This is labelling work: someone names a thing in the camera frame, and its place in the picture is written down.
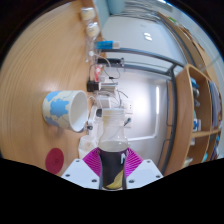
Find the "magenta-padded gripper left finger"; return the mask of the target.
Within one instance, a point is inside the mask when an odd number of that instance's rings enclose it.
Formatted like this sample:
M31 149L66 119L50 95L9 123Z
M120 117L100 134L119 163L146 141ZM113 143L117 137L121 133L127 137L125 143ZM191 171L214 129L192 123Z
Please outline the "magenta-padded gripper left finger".
M97 148L83 159L75 159L62 178L78 186L89 189L101 188L101 159Z

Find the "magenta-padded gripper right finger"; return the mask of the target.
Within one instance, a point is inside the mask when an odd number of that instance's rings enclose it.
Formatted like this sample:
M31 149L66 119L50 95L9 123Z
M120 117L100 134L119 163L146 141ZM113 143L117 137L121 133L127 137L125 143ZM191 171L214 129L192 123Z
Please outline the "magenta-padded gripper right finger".
M141 188L162 177L151 159L144 160L135 151L128 149L124 163L125 189Z

